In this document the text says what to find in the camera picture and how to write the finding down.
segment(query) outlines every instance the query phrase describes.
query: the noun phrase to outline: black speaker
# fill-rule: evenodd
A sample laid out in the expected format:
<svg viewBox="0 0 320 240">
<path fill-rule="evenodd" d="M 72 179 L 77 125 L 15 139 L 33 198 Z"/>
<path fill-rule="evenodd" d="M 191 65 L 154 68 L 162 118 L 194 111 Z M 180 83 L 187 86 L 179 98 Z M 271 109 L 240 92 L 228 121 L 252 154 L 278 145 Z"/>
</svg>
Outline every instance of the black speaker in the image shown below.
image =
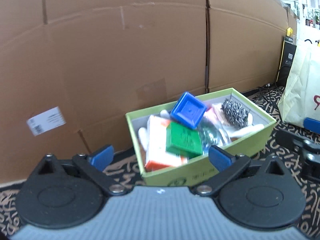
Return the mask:
<svg viewBox="0 0 320 240">
<path fill-rule="evenodd" d="M 287 84 L 287 79 L 293 62 L 294 54 L 296 52 L 296 48 L 297 46 L 293 44 L 293 38 L 285 36 L 282 46 L 280 66 L 276 76 L 276 85 L 278 87 L 285 87 Z"/>
</svg>

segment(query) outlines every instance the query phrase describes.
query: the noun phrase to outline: steel wool scrubber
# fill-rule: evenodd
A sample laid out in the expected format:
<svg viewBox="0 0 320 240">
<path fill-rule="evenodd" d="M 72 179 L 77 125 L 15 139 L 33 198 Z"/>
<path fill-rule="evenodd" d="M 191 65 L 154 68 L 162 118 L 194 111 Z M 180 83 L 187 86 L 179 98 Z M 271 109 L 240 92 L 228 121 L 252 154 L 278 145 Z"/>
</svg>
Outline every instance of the steel wool scrubber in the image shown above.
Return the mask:
<svg viewBox="0 0 320 240">
<path fill-rule="evenodd" d="M 237 130 L 248 126 L 249 112 L 239 102 L 226 99 L 222 103 L 221 109 L 228 122 L 234 125 Z"/>
</svg>

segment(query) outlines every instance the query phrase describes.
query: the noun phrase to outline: black rug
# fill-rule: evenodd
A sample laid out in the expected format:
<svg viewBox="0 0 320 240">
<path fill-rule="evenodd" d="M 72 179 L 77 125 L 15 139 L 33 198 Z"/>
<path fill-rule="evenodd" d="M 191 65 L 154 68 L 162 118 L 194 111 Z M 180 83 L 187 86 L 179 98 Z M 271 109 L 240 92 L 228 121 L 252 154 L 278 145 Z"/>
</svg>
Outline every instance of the black rug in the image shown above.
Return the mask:
<svg viewBox="0 0 320 240">
<path fill-rule="evenodd" d="M 272 106 L 270 101 L 272 101 L 273 104 L 276 104 L 280 100 L 283 90 L 284 88 L 279 88 L 266 93 L 265 96 L 267 100 L 260 95 L 252 99 L 259 107 L 277 119 L 277 125 L 265 148 L 258 153 L 255 159 L 265 159 L 268 155 L 277 155 L 284 162 L 284 165 L 291 171 L 292 176 L 300 185 L 307 200 L 307 206 L 300 219 L 298 228 L 307 235 L 316 237 L 320 234 L 320 198 L 318 197 L 320 184 L 301 179 L 301 162 L 299 156 L 279 146 L 275 141 L 275 132 L 278 129 L 286 129 L 296 134 L 306 136 L 315 143 L 320 143 L 320 136 L 302 128 L 282 123 L 278 109 Z M 114 161 L 104 172 L 107 175 L 112 176 L 116 182 L 127 188 L 144 184 L 139 174 L 137 159 L 133 149 L 115 155 Z M 19 192 L 19 188 L 21 188 L 21 185 L 14 185 L 1 189 L 0 191 L 0 229 L 6 236 L 11 236 L 21 226 L 20 219 L 15 209 L 15 197 Z"/>
</svg>

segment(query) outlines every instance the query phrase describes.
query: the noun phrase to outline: green shoe box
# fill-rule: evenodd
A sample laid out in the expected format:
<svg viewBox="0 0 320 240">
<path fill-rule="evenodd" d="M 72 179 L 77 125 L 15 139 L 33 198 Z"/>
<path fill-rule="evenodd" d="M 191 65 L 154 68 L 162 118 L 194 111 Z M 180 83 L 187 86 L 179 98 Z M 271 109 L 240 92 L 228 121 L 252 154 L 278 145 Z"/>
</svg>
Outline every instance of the green shoe box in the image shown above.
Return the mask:
<svg viewBox="0 0 320 240">
<path fill-rule="evenodd" d="M 222 103 L 226 98 L 240 102 L 253 116 L 253 125 L 263 124 L 264 129 L 253 132 L 223 147 L 232 155 L 245 154 L 249 157 L 262 150 L 276 125 L 276 120 L 233 88 L 197 96 L 207 105 Z M 168 167 L 158 171 L 146 172 L 140 152 L 138 130 L 147 127 L 150 115 L 159 115 L 162 110 L 170 111 L 176 102 L 153 106 L 126 114 L 133 147 L 137 156 L 140 174 L 149 186 L 193 186 L 218 173 L 209 162 L 208 156 L 198 156 L 189 160 L 188 164 L 179 167 Z"/>
</svg>

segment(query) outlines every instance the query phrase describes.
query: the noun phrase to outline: bolt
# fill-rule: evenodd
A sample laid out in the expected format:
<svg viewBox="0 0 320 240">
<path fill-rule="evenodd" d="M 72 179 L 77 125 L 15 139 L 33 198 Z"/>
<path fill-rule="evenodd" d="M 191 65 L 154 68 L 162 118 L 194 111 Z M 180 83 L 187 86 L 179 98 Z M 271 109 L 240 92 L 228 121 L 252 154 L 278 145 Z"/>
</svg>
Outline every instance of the bolt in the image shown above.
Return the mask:
<svg viewBox="0 0 320 240">
<path fill-rule="evenodd" d="M 209 194 L 212 192 L 212 188 L 208 185 L 200 185 L 197 187 L 197 191 L 200 194 Z"/>
<path fill-rule="evenodd" d="M 119 194 L 119 193 L 122 193 L 124 192 L 125 188 L 124 186 L 120 185 L 120 184 L 113 184 L 109 187 L 109 190 L 112 192 L 112 193 L 116 193 L 116 194 Z"/>
</svg>

